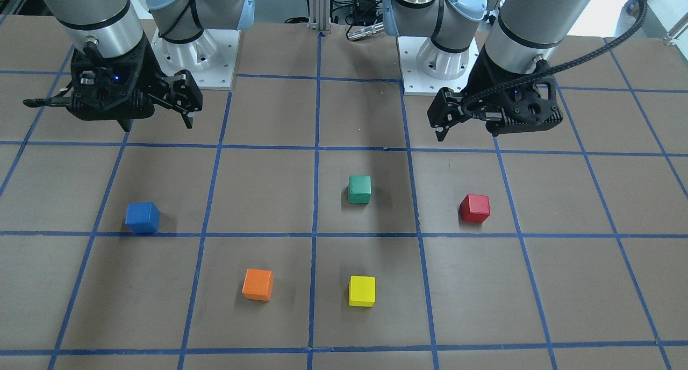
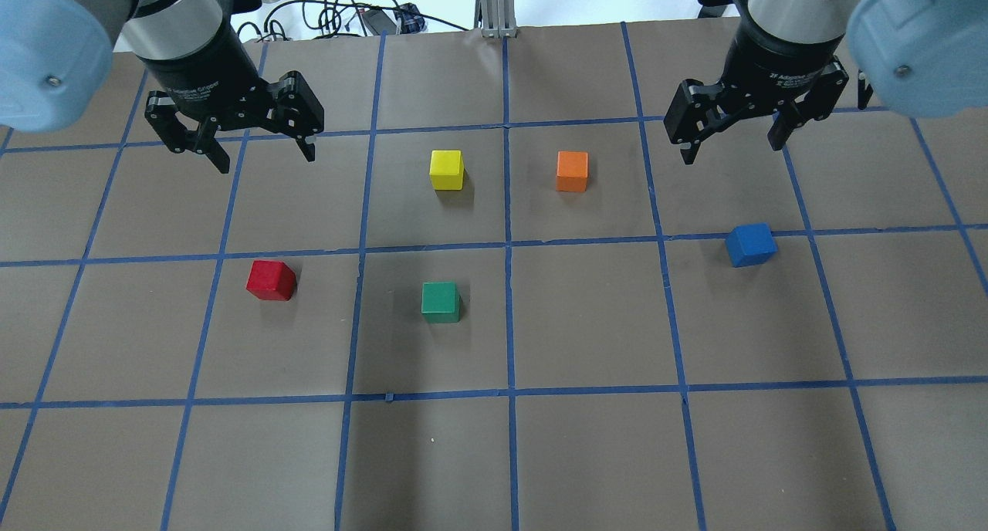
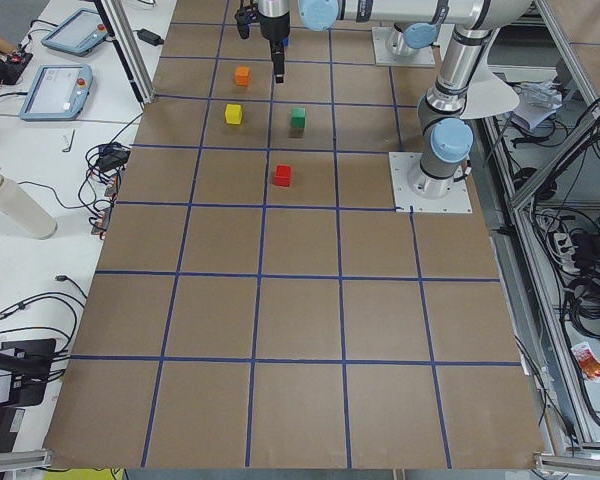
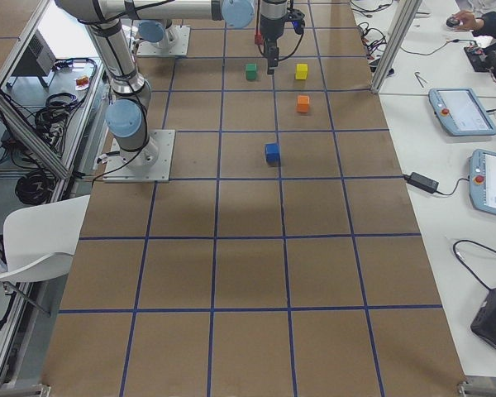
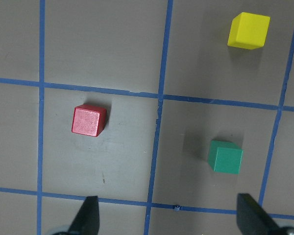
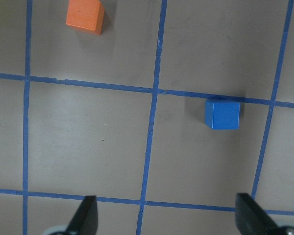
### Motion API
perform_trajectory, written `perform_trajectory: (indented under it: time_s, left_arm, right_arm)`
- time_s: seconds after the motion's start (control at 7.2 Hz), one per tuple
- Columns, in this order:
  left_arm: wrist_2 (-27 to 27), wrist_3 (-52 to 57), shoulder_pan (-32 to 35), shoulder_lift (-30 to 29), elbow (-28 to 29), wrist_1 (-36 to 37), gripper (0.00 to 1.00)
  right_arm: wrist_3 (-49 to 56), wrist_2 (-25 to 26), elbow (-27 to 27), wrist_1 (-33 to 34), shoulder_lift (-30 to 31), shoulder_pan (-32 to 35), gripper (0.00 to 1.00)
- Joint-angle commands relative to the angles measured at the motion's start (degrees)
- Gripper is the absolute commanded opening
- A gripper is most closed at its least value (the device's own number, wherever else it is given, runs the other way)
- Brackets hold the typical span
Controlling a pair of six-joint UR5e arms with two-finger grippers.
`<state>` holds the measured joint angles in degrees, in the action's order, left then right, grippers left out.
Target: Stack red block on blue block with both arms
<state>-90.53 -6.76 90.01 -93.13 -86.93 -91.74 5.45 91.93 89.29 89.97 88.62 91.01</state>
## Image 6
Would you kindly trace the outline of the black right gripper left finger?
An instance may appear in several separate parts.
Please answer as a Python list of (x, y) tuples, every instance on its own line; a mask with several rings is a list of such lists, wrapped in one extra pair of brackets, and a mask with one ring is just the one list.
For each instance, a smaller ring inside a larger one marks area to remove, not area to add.
[(95, 235), (98, 231), (96, 196), (85, 196), (68, 224), (66, 235)]

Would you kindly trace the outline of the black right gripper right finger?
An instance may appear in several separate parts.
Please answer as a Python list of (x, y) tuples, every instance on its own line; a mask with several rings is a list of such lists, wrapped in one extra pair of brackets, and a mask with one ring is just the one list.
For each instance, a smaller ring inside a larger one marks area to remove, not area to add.
[(235, 224), (242, 235), (281, 235), (282, 230), (247, 193), (237, 193)]

